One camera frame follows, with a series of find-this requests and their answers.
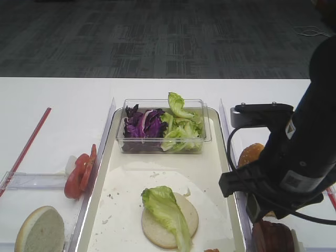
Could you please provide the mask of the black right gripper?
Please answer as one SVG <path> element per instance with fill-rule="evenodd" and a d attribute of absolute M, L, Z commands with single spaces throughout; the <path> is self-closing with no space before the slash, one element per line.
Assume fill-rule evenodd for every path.
<path fill-rule="evenodd" d="M 284 190 L 261 170 L 258 161 L 223 173 L 219 186 L 224 197 L 235 192 L 247 194 L 246 212 L 252 223 L 259 222 L 269 212 L 282 219 L 290 212 L 323 201 L 321 192 L 299 194 Z"/>

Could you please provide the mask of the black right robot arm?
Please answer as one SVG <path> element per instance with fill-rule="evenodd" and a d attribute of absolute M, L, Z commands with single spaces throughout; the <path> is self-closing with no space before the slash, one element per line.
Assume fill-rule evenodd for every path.
<path fill-rule="evenodd" d="M 230 111 L 234 131 L 266 127 L 270 135 L 257 160 L 219 179 L 222 194 L 247 194 L 251 222 L 273 212 L 334 225 L 334 220 L 299 213 L 323 201 L 335 183 L 335 37 L 323 41 L 309 65 L 310 85 L 296 107 L 282 104 L 240 104 Z"/>

